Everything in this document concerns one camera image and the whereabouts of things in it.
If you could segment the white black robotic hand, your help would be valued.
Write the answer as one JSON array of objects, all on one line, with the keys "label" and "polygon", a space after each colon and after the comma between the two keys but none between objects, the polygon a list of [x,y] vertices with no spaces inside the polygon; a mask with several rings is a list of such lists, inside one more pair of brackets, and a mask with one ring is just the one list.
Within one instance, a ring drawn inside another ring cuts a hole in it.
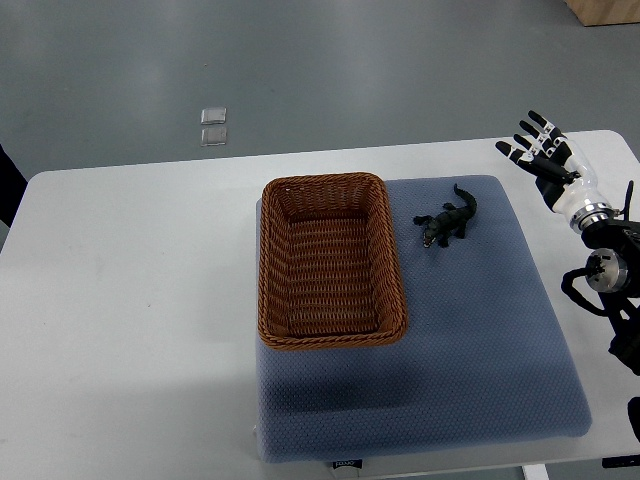
[{"label": "white black robotic hand", "polygon": [[596,173],[577,143],[539,113],[531,110],[528,116],[519,122],[525,134],[498,141],[498,151],[535,177],[546,206],[575,232],[612,218],[615,210],[599,192]]}]

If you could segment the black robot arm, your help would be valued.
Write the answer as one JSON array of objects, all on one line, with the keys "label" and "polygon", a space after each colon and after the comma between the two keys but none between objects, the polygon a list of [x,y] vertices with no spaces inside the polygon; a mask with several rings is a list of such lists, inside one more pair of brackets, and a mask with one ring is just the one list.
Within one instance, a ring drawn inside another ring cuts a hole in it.
[{"label": "black robot arm", "polygon": [[639,223],[629,209],[585,220],[580,236],[591,254],[582,268],[564,274],[561,290],[576,305],[609,320],[609,353],[639,373]]}]

